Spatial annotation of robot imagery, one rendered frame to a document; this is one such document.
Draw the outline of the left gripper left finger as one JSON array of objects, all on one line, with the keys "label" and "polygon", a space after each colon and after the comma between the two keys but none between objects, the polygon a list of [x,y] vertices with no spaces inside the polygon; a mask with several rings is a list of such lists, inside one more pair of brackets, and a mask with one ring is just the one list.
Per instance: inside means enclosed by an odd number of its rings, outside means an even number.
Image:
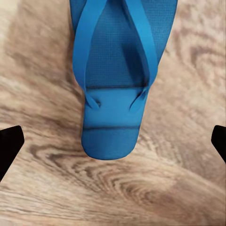
[{"label": "left gripper left finger", "polygon": [[0,181],[24,144],[20,125],[0,130]]}]

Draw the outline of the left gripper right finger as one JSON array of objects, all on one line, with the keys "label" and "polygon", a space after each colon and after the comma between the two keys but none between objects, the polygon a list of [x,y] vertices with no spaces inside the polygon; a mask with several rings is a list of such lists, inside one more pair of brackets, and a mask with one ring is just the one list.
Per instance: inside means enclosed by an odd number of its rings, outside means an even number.
[{"label": "left gripper right finger", "polygon": [[211,142],[226,163],[226,127],[216,125],[212,132]]}]

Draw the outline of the sandal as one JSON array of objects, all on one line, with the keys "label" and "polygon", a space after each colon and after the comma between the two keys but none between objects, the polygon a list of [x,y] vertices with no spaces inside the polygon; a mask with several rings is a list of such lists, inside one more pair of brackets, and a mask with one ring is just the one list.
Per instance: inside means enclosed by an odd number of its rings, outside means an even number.
[{"label": "sandal", "polygon": [[85,93],[82,147],[116,160],[137,144],[178,0],[70,0],[73,74]]}]

